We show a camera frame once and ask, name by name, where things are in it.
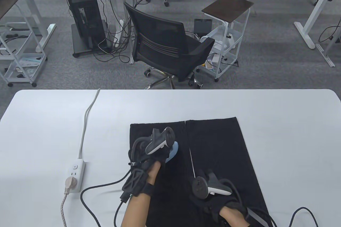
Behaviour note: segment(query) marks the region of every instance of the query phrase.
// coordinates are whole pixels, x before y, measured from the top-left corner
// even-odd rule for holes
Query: blue object
[[[170,161],[176,155],[176,153],[178,152],[178,149],[179,149],[179,144],[177,143],[177,141],[175,141],[169,152],[169,157],[166,159],[166,163]]]

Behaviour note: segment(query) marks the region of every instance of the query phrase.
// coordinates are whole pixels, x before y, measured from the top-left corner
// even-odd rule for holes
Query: chair armrest
[[[192,52],[189,53],[189,55],[201,55],[204,52],[207,52],[207,56],[210,53],[215,40],[208,37],[206,40],[204,40],[196,49],[194,49]]]

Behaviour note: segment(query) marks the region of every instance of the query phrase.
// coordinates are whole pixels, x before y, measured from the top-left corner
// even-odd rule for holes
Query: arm
[[[231,209],[224,206],[220,212],[220,216],[225,218],[231,227],[249,227],[250,224],[245,221],[244,216],[237,209]]]
[[[154,185],[161,163],[156,161],[148,172],[147,182]],[[132,196],[125,211],[121,227],[145,227],[149,210],[150,196],[144,193]]]

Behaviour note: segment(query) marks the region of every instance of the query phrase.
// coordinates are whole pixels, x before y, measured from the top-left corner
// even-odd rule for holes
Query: small side table
[[[211,54],[218,55],[217,65],[212,64],[210,69],[207,68],[207,64],[205,66],[198,66],[197,71],[203,70],[213,75],[214,81],[218,82],[219,77],[236,62],[252,6],[253,3],[247,0],[217,0],[202,10],[205,15],[222,22],[222,24],[200,40],[203,42],[207,37],[215,39]],[[244,22],[236,21],[244,13]],[[241,30],[234,29],[234,25],[240,26]],[[230,51],[236,45],[238,47],[235,53],[231,53]]]

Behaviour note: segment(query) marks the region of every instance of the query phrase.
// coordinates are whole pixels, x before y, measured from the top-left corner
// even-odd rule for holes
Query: chair base
[[[151,70],[154,70],[156,72],[158,72],[159,74],[163,75],[164,77],[158,81],[155,81],[153,83],[150,83],[148,86],[145,87],[145,89],[151,89],[152,87],[155,87],[156,85],[159,85],[163,82],[167,82],[169,81],[169,84],[170,84],[170,88],[171,89],[175,89],[175,86],[174,86],[174,82],[173,82],[173,79],[175,78],[174,75],[172,74],[168,74],[166,72],[163,72],[163,71],[160,71],[154,67],[149,67],[145,72],[144,72],[144,75],[146,77],[150,77],[150,73],[151,73]],[[195,78],[191,78],[191,77],[188,77],[187,78],[189,80],[188,82],[188,85],[190,87],[192,87],[193,85],[196,85],[196,88],[198,89],[201,89],[203,84],[201,84],[198,80],[196,80]]]

